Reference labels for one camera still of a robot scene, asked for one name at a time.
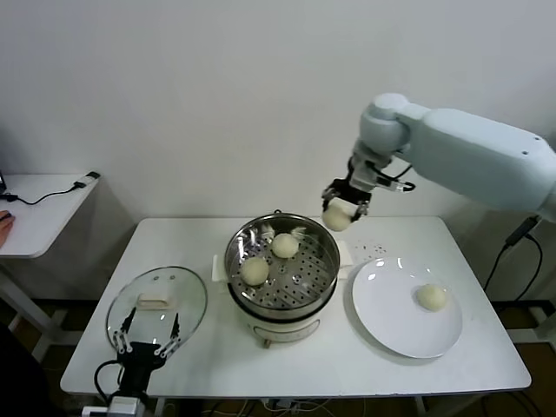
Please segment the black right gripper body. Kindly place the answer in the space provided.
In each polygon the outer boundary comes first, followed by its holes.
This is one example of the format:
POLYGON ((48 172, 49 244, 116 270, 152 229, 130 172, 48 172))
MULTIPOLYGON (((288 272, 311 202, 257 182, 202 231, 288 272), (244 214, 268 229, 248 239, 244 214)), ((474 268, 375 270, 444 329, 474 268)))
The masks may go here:
POLYGON ((326 189, 335 189, 335 198, 339 198, 353 205, 361 202, 370 203, 372 195, 369 192, 361 191, 350 184, 351 175, 345 178, 335 178, 326 189))

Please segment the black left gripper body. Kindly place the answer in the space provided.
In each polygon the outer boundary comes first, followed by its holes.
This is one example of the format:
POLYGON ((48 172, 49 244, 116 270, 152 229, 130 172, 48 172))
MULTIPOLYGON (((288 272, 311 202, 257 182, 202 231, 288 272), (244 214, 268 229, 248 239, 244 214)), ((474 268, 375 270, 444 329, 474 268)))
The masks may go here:
POLYGON ((166 359, 156 354, 158 344, 131 342, 131 351, 118 353, 117 363, 123 367, 123 375, 116 391, 118 395, 145 397, 151 374, 165 365, 166 359))

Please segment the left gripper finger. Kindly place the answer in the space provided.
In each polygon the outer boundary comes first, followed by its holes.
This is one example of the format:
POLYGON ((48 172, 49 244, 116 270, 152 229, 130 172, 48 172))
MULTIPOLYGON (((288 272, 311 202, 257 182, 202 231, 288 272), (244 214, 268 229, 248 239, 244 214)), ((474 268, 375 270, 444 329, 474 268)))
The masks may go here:
POLYGON ((134 319, 136 309, 132 308, 129 315, 124 319, 122 325, 113 333, 112 341, 116 348, 117 353, 126 354, 131 353, 133 348, 129 341, 128 331, 134 319))
POLYGON ((170 357, 181 346, 181 338, 179 333, 180 333, 179 314, 176 313, 171 328, 171 332, 170 332, 170 338, 164 345, 160 346, 155 351, 155 356, 159 356, 161 358, 170 357))

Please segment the person's hand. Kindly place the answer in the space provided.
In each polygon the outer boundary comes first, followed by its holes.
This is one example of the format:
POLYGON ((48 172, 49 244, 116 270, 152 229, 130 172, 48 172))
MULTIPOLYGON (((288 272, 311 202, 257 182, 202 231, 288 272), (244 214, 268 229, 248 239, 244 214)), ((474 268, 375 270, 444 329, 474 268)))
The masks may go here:
POLYGON ((10 211, 2 210, 0 212, 0 247, 6 243, 15 220, 16 217, 10 211))

